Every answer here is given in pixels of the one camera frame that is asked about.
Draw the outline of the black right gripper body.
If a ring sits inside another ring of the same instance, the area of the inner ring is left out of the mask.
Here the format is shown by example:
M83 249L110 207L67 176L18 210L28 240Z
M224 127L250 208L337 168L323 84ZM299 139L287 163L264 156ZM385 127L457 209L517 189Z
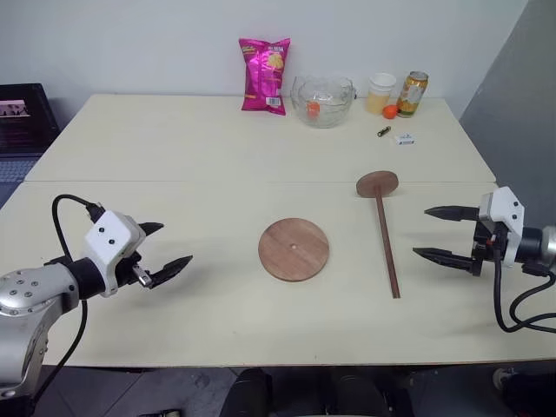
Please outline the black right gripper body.
M494 251L500 252L503 259L507 247L507 226L503 222L481 221L476 215L469 218L475 221L472 246L471 274L479 276L484 261L494 261Z

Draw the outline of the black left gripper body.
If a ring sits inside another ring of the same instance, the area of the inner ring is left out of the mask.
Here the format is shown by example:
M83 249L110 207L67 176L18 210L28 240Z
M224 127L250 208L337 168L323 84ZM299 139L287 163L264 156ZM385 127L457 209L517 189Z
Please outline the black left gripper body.
M130 256L121 259L116 265L116 281L119 288L139 283L144 288L153 287L153 279L149 271L139 265L142 257L134 251Z

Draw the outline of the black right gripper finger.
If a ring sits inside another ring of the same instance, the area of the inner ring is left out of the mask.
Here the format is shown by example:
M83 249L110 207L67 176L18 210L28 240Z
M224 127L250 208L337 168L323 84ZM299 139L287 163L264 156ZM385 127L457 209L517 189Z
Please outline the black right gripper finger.
M454 255L451 251L439 248L413 248L413 251L417 255L438 265L466 272L473 271L473 259L471 257Z
M476 207L465 207L456 205L437 206L426 209L424 213L426 215L439 218L441 220L452 222L477 222L479 220L479 209Z

